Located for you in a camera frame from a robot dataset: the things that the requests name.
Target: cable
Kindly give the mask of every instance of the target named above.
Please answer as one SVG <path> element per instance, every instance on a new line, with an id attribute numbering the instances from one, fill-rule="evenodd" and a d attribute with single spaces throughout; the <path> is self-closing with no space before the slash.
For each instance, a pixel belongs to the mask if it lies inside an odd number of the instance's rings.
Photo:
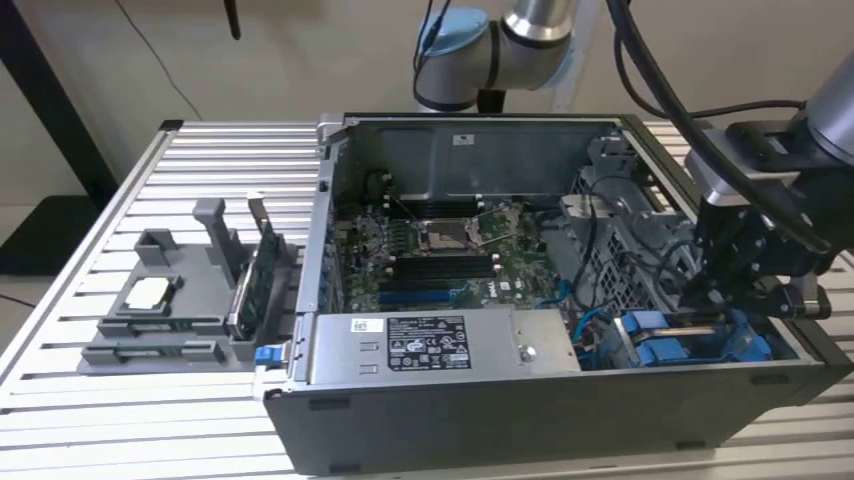
<path id="1" fill-rule="evenodd" d="M 688 112 L 684 110 L 684 105 L 679 101 L 679 97 L 643 42 L 625 0 L 607 0 L 607 5 L 613 26 L 640 76 L 691 148 L 723 181 L 752 204 L 759 213 L 776 224 L 779 232 L 811 252 L 818 254 L 827 253 L 830 244 L 818 236 L 803 219 L 786 209 L 782 202 L 775 202 L 766 194 L 759 192 L 750 179 L 730 163 L 716 145 L 696 126 L 696 122 L 693 122 Z"/>
<path id="2" fill-rule="evenodd" d="M 577 296 L 577 287 L 580 286 L 581 276 L 584 275 L 584 271 L 587 270 L 587 266 L 589 265 L 589 260 L 592 258 L 592 249 L 595 247 L 596 242 L 596 233 L 599 229 L 599 221 L 596 219 L 596 209 L 592 206 L 592 198 L 589 192 L 587 194 L 587 201 L 589 203 L 589 229 L 587 233 L 587 245 L 584 246 L 584 254 L 581 256 L 581 264 L 575 272 L 575 278 L 572 278 L 572 283 L 569 284 L 569 289 L 572 293 L 572 300 L 575 304 L 581 310 L 589 310 L 589 307 L 581 302 Z M 595 299 L 596 292 L 593 290 L 591 297 Z"/>
<path id="3" fill-rule="evenodd" d="M 424 20 L 421 20 L 421 28 L 417 31 L 417 42 L 415 43 L 415 53 L 412 53 L 412 71 L 417 70 L 417 51 L 421 49 L 421 39 L 424 30 L 427 29 L 427 21 L 429 20 L 429 11 L 432 10 L 432 0 L 427 1 L 427 10 L 424 11 Z"/>
<path id="4" fill-rule="evenodd" d="M 577 343 L 577 341 L 581 338 L 581 332 L 584 331 L 584 326 L 587 325 L 587 322 L 589 321 L 589 319 L 599 314 L 599 309 L 593 308 L 592 310 L 588 310 L 587 313 L 584 313 L 584 315 L 581 315 L 581 319 L 577 321 L 577 327 L 575 327 L 575 333 L 572 333 L 572 343 Z"/>
<path id="5" fill-rule="evenodd" d="M 613 63 L 616 65 L 616 74 L 619 76 L 619 81 L 623 84 L 625 93 L 631 97 L 631 100 L 635 102 L 635 104 L 649 115 L 657 118 L 669 118 L 664 112 L 661 112 L 644 100 L 644 98 L 635 90 L 633 85 L 631 84 L 631 78 L 628 77 L 628 72 L 625 71 L 625 62 L 623 60 L 623 43 L 619 40 L 619 35 L 616 34 L 616 32 L 613 32 Z M 688 112 L 688 115 L 691 115 L 691 117 L 693 118 L 708 118 L 716 117 L 719 115 L 728 115 L 731 113 L 747 112 L 750 110 L 762 110 L 766 108 L 796 108 L 798 110 L 803 110 L 806 108 L 806 102 L 798 100 L 762 100 L 758 102 L 739 103 L 736 105 L 712 108 L 708 110 L 697 110 L 695 112 Z"/>
<path id="6" fill-rule="evenodd" d="M 439 15 L 436 16 L 436 21 L 432 22 L 429 26 L 429 30 L 427 30 L 427 35 L 424 36 L 423 43 L 420 44 L 421 54 L 417 57 L 417 61 L 415 62 L 415 75 L 412 75 L 412 96 L 417 99 L 417 77 L 421 75 L 421 70 L 424 69 L 424 64 L 429 57 L 427 56 L 427 51 L 432 47 L 432 44 L 436 42 L 436 37 L 439 36 L 439 30 L 441 29 L 441 22 L 444 21 L 444 14 L 448 11 L 448 7 L 451 6 L 451 0 L 444 0 L 444 5 L 441 5 L 441 10 L 439 11 Z"/>
<path id="7" fill-rule="evenodd" d="M 17 303 L 20 305 L 24 305 L 25 307 L 36 308 L 36 305 L 33 303 L 29 303 L 29 302 L 21 300 L 20 298 L 9 297 L 8 295 L 4 295 L 2 293 L 0 293 L 0 298 L 2 298 L 4 300 L 8 300 L 9 302 L 14 302 L 14 303 Z"/>
<path id="8" fill-rule="evenodd" d="M 160 64 L 160 68 L 162 69 L 162 73 L 165 74 L 165 78 L 169 81 L 169 85 L 172 85 L 172 88 L 174 89 L 177 94 L 184 99 L 184 102 L 186 102 L 186 106 L 189 106 L 189 108 L 192 109 L 192 112 L 196 114 L 196 117 L 198 118 L 198 121 L 202 121 L 204 119 L 201 118 L 201 114 L 198 113 L 198 110 L 196 109 L 196 106 L 192 104 L 192 102 L 186 98 L 186 95 L 184 95 L 184 92 L 181 92 L 181 89 L 177 88 L 177 85 L 174 84 L 174 80 L 172 79 L 172 74 L 169 73 L 169 69 L 165 68 L 165 63 L 162 63 L 162 59 L 160 58 L 160 55 L 157 55 L 157 51 L 154 50 L 154 47 L 152 47 L 150 42 L 148 41 L 148 38 L 145 38 L 145 35 L 142 34 L 141 30 L 136 26 L 136 23 L 133 22 L 133 19 L 130 18 L 130 15 L 128 14 L 128 11 L 124 9 L 124 5 L 121 5 L 121 0 L 113 0 L 113 1 L 116 2 L 116 6 L 118 7 L 118 10 L 121 10 L 121 14 L 124 15 L 124 18 L 128 20 L 128 23 L 130 24 L 130 27 L 136 31 L 136 34 L 138 35 L 138 38 L 142 40 L 142 43 L 145 43 L 145 46 L 148 47 L 148 50 L 150 50 L 150 53 L 154 56 L 154 59 L 157 60 L 157 63 Z"/>
<path id="9" fill-rule="evenodd" d="M 560 285 L 560 291 L 557 293 L 557 297 L 556 298 L 545 298 L 544 300 L 541 300 L 533 306 L 533 308 L 536 310 L 541 309 L 543 306 L 545 306 L 545 305 L 553 305 L 555 303 L 560 303 L 567 299 L 567 297 L 569 296 L 569 290 L 572 288 L 569 286 L 569 282 L 567 282 L 565 279 L 561 279 L 559 285 Z"/>
<path id="10" fill-rule="evenodd" d="M 667 247 L 667 250 L 664 250 L 664 254 L 661 255 L 663 260 L 657 264 L 657 267 L 655 267 L 655 272 L 652 273 L 652 288 L 655 288 L 655 293 L 661 298 L 661 301 L 667 304 L 667 308 L 671 312 L 675 312 L 677 308 L 669 301 L 669 296 L 664 293 L 664 290 L 661 288 L 661 273 L 664 272 L 667 262 L 669 261 L 669 257 L 672 256 L 673 252 L 679 248 L 688 245 L 691 245 L 689 240 L 679 240 L 669 247 Z"/>

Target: blue cable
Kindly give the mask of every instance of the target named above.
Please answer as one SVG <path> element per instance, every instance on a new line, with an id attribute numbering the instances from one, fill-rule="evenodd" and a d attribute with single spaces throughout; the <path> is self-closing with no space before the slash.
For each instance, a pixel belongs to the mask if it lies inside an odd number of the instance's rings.
<path id="1" fill-rule="evenodd" d="M 584 326 L 587 325 L 587 322 L 589 321 L 589 319 L 593 317 L 596 313 L 599 313 L 599 309 L 593 308 L 592 310 L 588 310 L 587 313 L 584 313 L 584 315 L 581 315 L 581 319 L 577 322 L 577 327 L 575 327 L 575 333 L 572 334 L 572 343 L 580 340 L 581 332 L 584 331 Z"/>
<path id="2" fill-rule="evenodd" d="M 536 306 L 533 307 L 535 309 L 541 309 L 544 305 L 552 305 L 555 303 L 560 303 L 561 301 L 564 301 L 568 296 L 569 296 L 569 281 L 563 279 L 560 280 L 560 291 L 557 292 L 557 297 L 556 298 L 547 298 L 544 300 L 541 300 Z"/>

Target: blue latch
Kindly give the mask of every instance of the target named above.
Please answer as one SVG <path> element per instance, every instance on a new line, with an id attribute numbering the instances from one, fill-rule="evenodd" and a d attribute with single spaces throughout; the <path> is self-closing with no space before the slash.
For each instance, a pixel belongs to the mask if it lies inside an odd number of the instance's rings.
<path id="1" fill-rule="evenodd" d="M 254 349 L 254 365 L 280 367 L 284 364 L 284 346 L 264 345 Z"/>

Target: floor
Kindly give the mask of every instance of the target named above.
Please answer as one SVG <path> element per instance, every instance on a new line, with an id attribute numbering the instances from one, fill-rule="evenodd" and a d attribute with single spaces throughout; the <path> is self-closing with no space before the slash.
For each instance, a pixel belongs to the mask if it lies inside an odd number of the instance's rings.
<path id="1" fill-rule="evenodd" d="M 12 234 L 32 209 L 32 206 L 0 206 L 0 243 Z M 52 282 L 52 277 L 0 275 L 0 294 L 34 304 L 41 299 Z M 32 308 L 0 299 L 0 352 L 5 350 L 30 312 Z"/>

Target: aluminum extrusion table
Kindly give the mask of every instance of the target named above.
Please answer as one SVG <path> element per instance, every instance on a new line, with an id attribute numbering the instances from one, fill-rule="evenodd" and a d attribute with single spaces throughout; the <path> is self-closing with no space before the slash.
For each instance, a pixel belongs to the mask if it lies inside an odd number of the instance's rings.
<path id="1" fill-rule="evenodd" d="M 648 127 L 673 158 L 688 147 Z M 275 228 L 303 244 L 317 162 L 311 123 L 185 123 L 160 131 L 136 168 L 0 357 L 0 478 L 296 479 L 252 373 L 84 377 L 80 348 L 136 263 L 142 229 L 178 243 L 206 235 L 190 210 L 224 197 L 226 224 L 257 241 L 245 195 L 260 191 Z M 854 259 L 822 277 L 835 315 L 824 329 L 854 354 Z M 764 414 L 715 450 L 375 475 L 369 478 L 854 478 L 854 377 L 803 407 Z"/>

